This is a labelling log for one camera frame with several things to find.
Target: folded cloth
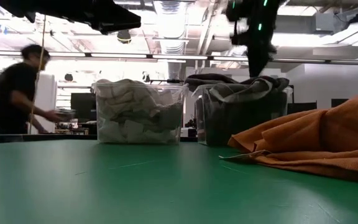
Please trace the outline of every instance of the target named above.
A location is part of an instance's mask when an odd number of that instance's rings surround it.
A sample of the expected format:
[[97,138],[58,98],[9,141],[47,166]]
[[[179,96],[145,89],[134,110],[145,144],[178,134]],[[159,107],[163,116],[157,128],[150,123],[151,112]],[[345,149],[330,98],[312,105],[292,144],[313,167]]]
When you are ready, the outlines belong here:
[[228,144],[245,153],[226,158],[231,161],[358,182],[358,97],[330,110],[268,121],[233,135]]

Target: black robotic arm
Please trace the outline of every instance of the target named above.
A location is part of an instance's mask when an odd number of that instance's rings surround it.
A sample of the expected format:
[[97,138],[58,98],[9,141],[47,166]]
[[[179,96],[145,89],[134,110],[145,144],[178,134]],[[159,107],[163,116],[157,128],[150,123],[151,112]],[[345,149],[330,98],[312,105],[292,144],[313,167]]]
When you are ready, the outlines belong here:
[[[249,73],[257,77],[276,53],[272,45],[277,11],[285,0],[232,0],[226,9],[226,17],[235,22],[234,35],[231,36],[233,45],[247,46]],[[237,33],[237,21],[246,18],[248,29]]]

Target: green table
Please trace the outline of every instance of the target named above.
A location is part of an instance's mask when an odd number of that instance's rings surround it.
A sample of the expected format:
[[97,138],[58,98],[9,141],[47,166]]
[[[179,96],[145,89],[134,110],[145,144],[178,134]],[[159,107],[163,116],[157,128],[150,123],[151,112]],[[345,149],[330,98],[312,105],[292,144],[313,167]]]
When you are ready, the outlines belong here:
[[0,224],[358,224],[358,184],[233,164],[230,148],[0,144]]

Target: person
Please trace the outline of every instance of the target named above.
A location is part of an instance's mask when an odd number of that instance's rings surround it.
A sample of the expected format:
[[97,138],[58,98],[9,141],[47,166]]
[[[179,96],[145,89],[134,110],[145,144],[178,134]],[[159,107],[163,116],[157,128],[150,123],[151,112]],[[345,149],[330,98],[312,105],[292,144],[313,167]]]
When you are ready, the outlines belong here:
[[[29,45],[21,50],[23,62],[11,65],[0,74],[0,134],[27,134],[27,122],[31,119],[38,69],[45,69],[50,60],[47,50],[41,61],[42,47]],[[54,110],[44,111],[34,107],[34,114],[51,122],[60,121]],[[46,130],[32,115],[32,124],[39,133]]]

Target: plastic container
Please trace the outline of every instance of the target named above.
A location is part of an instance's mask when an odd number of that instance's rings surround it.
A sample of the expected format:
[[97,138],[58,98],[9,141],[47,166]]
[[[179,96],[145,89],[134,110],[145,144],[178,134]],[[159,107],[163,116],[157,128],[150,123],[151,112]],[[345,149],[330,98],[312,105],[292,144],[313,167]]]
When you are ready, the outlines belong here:
[[94,90],[99,142],[179,143],[187,86],[121,80]]
[[253,128],[287,114],[291,88],[268,94],[258,100],[226,103],[210,90],[214,85],[201,85],[193,93],[196,100],[198,142],[208,146],[227,146],[233,134]]
[[61,117],[61,119],[63,121],[70,121],[71,119],[74,119],[75,116],[75,110],[63,110],[63,109],[59,109],[59,110],[55,110],[56,114]]

